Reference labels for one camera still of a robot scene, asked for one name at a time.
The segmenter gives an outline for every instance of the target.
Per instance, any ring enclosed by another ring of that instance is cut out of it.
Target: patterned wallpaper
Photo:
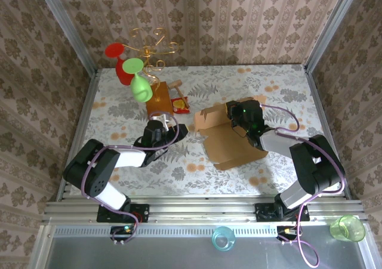
[[[44,0],[0,0],[0,268],[26,268],[88,77]]]
[[[114,41],[139,46],[164,27],[180,51],[168,65],[304,63],[337,0],[62,0],[99,68]]]
[[[382,252],[382,0],[355,0],[313,76]]]

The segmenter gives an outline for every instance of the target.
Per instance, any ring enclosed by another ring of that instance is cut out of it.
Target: purple cable
[[[262,106],[267,107],[267,108],[273,108],[273,109],[278,109],[278,110],[281,110],[281,111],[285,111],[289,115],[291,115],[294,118],[294,120],[296,121],[296,123],[297,123],[297,129],[296,130],[289,130],[289,129],[286,129],[284,127],[277,127],[275,130],[284,130],[284,131],[288,131],[288,132],[297,132],[300,129],[300,123],[299,123],[297,117],[295,116],[295,114],[293,114],[291,111],[289,111],[287,109],[284,109],[284,108],[281,108],[281,107],[278,107],[278,106],[271,106],[271,105],[260,104],[260,107],[262,107]]]
[[[105,207],[107,210],[111,211],[111,212],[114,212],[115,214],[122,214],[122,215],[127,215],[131,218],[134,219],[134,222],[135,222],[135,226],[134,226],[134,229],[133,231],[131,232],[131,235],[130,237],[128,237],[125,242],[129,242],[130,239],[134,236],[135,232],[137,231],[137,228],[138,228],[138,224],[139,224],[139,221],[138,221],[138,218],[129,213],[129,212],[124,212],[124,211],[117,211],[115,209],[112,209],[110,206],[108,205],[104,205],[102,203],[100,203],[97,199],[93,198],[93,197],[90,197],[86,194],[85,192],[85,183],[86,183],[86,179],[88,178],[89,176],[89,173],[90,173],[90,169],[91,167],[93,166],[93,164],[96,162],[96,160],[98,159],[98,157],[106,150],[106,149],[134,149],[134,150],[160,150],[160,149],[164,149],[164,148],[167,148],[168,146],[170,146],[177,138],[178,138],[178,135],[179,135],[179,124],[178,124],[178,121],[177,119],[175,119],[175,117],[171,114],[169,114],[168,112],[163,112],[163,111],[157,111],[157,112],[153,112],[151,115],[150,115],[150,119],[152,118],[152,116],[154,114],[165,114],[165,115],[168,115],[170,116],[176,126],[177,126],[177,131],[175,133],[175,137],[166,145],[164,146],[160,146],[160,147],[154,147],[154,148],[144,148],[144,147],[134,147],[134,146],[124,146],[124,145],[108,145],[108,146],[104,146],[101,150],[99,150],[93,157],[93,159],[91,160],[90,164],[88,165],[88,168],[86,169],[85,173],[84,173],[84,176],[82,177],[82,181],[81,181],[81,194],[82,196],[84,196],[85,198],[87,199],[91,199],[91,200],[94,200],[95,202],[99,203],[101,206]]]
[[[301,142],[304,142],[304,143],[307,143],[308,145],[310,145],[311,147],[313,147],[314,149],[316,149],[317,151],[319,151],[321,154],[323,154],[323,156],[325,158],[328,159],[328,161],[332,164],[332,166],[334,167],[335,171],[337,172],[338,176],[340,177],[340,180],[341,180],[341,186],[338,190],[329,190],[329,191],[322,191],[322,192],[318,192],[314,195],[312,195],[310,198],[308,198],[305,202],[303,202],[300,206],[300,209],[298,211],[298,217],[297,217],[297,221],[296,221],[296,226],[297,226],[297,240],[292,240],[292,243],[295,243],[297,242],[298,244],[298,248],[300,250],[300,253],[301,253],[301,256],[303,257],[305,263],[310,267],[310,268],[317,268],[320,264],[320,258],[318,256],[318,253],[316,251],[316,249],[309,243],[303,241],[303,240],[300,240],[300,220],[301,220],[301,216],[302,216],[302,213],[303,213],[303,208],[305,205],[307,205],[309,202],[311,202],[313,199],[315,199],[316,197],[319,196],[319,194],[321,193],[329,193],[329,194],[337,194],[337,193],[341,193],[344,188],[345,188],[345,178],[344,178],[344,175],[342,174],[340,168],[338,167],[338,165],[335,163],[335,161],[333,160],[333,158],[327,153],[325,152],[322,148],[320,148],[319,146],[317,146],[316,144],[312,143],[311,141],[309,140],[306,140],[304,138],[300,138],[300,137],[295,137],[295,136],[292,136],[292,135],[288,135],[288,134],[283,134],[283,133],[280,133],[278,132],[279,129],[281,130],[285,130],[285,131],[288,131],[288,132],[297,132],[299,129],[300,129],[300,123],[298,122],[298,119],[296,118],[296,116],[289,110],[287,109],[284,109],[284,108],[281,108],[281,107],[277,107],[277,106],[269,106],[269,105],[264,105],[264,104],[261,104],[261,106],[264,106],[264,107],[269,107],[269,108],[274,108],[274,109],[279,109],[279,110],[282,110],[282,111],[286,111],[288,112],[294,119],[295,121],[297,122],[297,129],[296,130],[289,130],[289,129],[286,129],[286,128],[283,128],[283,127],[277,127],[275,129],[275,134],[278,135],[278,136],[281,136],[281,137],[284,137],[284,138],[290,138],[292,140],[298,140],[298,141],[301,141]],[[288,239],[286,239],[284,236],[281,236],[279,235],[279,237],[281,239],[284,239],[286,241],[289,241]],[[303,249],[301,247],[301,244],[305,244],[307,245],[309,248],[311,248],[315,255],[316,255],[316,258],[317,258],[317,262],[315,265],[312,265],[305,257],[305,254],[303,252]]]

